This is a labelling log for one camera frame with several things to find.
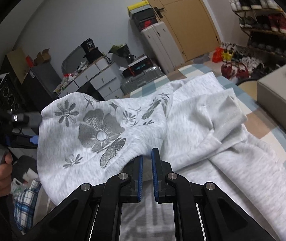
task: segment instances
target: gray suitcase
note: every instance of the gray suitcase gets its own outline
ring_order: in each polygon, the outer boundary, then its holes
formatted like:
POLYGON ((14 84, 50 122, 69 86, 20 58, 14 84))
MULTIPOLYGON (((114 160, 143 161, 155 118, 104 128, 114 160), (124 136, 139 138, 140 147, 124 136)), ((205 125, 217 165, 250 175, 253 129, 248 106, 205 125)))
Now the gray suitcase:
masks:
POLYGON ((129 94, 163 75, 164 73, 158 66, 150 67, 134 77, 126 78, 121 84, 121 90, 124 95, 129 94))

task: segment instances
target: plastic bag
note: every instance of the plastic bag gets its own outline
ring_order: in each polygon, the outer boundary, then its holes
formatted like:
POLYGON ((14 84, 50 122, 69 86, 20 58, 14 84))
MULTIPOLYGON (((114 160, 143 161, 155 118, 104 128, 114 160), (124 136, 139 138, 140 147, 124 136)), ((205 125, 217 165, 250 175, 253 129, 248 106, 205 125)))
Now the plastic bag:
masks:
POLYGON ((223 48, 217 47, 213 53, 212 62, 221 62, 222 61, 222 52, 223 48))

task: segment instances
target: wooden door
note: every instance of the wooden door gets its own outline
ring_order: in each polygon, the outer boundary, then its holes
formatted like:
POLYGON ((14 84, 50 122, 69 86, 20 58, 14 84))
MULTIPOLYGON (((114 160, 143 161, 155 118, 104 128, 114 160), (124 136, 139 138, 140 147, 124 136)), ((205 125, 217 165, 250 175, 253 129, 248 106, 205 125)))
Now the wooden door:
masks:
POLYGON ((217 32, 202 0, 148 0, 158 9, 183 59, 189 61, 213 51, 219 45, 217 32))

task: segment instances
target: drawer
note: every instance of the drawer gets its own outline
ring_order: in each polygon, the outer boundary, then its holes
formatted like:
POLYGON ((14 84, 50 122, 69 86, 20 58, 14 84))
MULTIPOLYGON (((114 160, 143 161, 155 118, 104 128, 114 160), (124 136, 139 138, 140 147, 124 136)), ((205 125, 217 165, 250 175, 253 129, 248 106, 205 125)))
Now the drawer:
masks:
POLYGON ((95 64, 88 67, 84 72, 82 72, 74 81, 78 85, 78 87, 82 87, 85 83, 87 83, 91 78, 97 75, 100 70, 97 68, 95 64))
POLYGON ((109 65, 105 58, 100 59, 95 64, 96 64, 97 68, 99 68, 99 70, 104 70, 109 65))
POLYGON ((105 100, 110 100, 110 99, 120 99, 124 96, 124 93, 122 92, 121 89, 118 89, 114 92, 112 92, 110 95, 104 97, 105 100))
POLYGON ((73 92, 76 92, 78 90, 78 86, 76 85, 76 83, 74 81, 72 81, 65 90, 63 90, 59 95, 58 97, 59 98, 62 98, 64 96, 66 96, 67 94, 70 94, 70 93, 73 93, 73 92))
POLYGON ((121 87, 121 82, 115 78, 103 87, 98 89, 98 92, 105 98, 107 95, 111 94, 112 92, 116 91, 121 87))
POLYGON ((103 87, 105 84, 110 82, 112 79, 116 78, 115 73, 111 68, 104 70, 102 73, 97 75, 94 79, 91 80, 91 84, 96 90, 103 87))

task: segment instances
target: red shoe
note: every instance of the red shoe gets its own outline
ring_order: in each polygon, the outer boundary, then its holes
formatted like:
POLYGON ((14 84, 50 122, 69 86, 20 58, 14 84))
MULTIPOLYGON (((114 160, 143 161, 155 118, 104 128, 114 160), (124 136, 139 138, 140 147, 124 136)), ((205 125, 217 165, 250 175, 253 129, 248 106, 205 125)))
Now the red shoe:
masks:
POLYGON ((249 78, 249 70, 243 63, 239 64, 236 77, 239 78, 240 80, 249 78))
POLYGON ((224 78, 227 78, 228 80, 234 75, 234 70, 232 68, 232 64, 223 64, 221 66, 221 73, 224 78))
POLYGON ((270 14, 268 17, 270 20, 271 30, 274 32, 278 32, 279 27, 278 27, 278 22, 277 22, 276 16, 274 14, 270 14))
POLYGON ((279 23, 279 28, 280 32, 286 34, 286 18, 283 14, 276 16, 278 23, 279 23))

